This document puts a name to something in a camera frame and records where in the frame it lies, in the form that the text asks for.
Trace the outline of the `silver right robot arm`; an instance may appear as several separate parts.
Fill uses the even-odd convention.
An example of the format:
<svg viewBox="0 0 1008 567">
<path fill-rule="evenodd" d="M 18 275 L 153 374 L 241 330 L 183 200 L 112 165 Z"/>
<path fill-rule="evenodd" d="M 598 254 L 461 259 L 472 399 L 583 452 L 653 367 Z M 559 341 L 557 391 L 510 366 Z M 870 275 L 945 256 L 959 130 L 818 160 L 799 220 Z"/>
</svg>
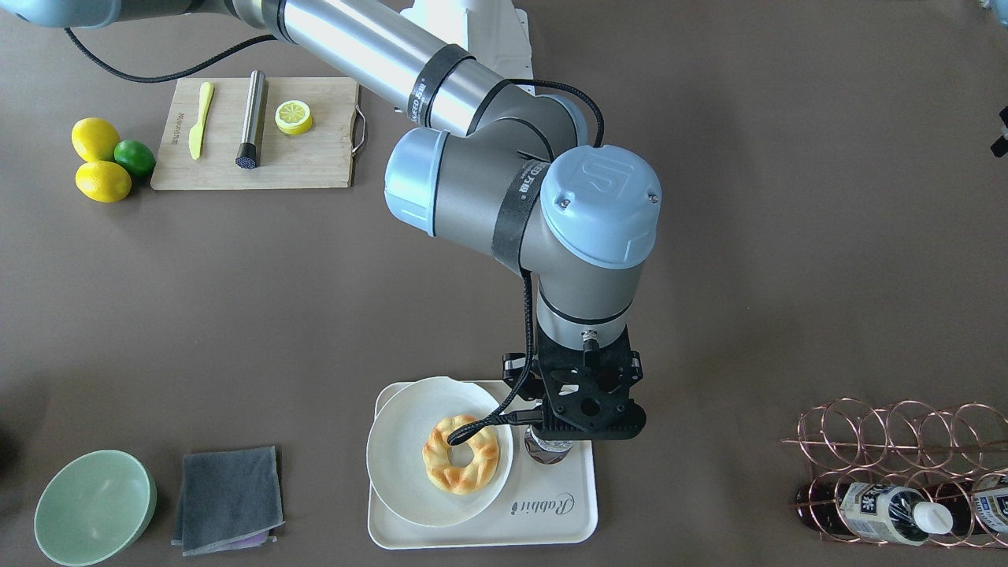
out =
<svg viewBox="0 0 1008 567">
<path fill-rule="evenodd" d="M 298 44 L 400 108 L 415 124 L 390 154 L 385 198 L 400 221 L 493 256 L 524 281 L 526 346 L 508 356 L 511 398 L 457 445 L 491 426 L 530 426 L 544 441 L 627 440 L 646 424 L 630 395 L 643 376 L 626 313 L 652 251 L 662 205 L 655 171 L 602 144 L 595 118 L 536 96 L 464 47 L 378 1 L 4 1 L 44 28 L 198 12 L 230 14 Z"/>
</svg>

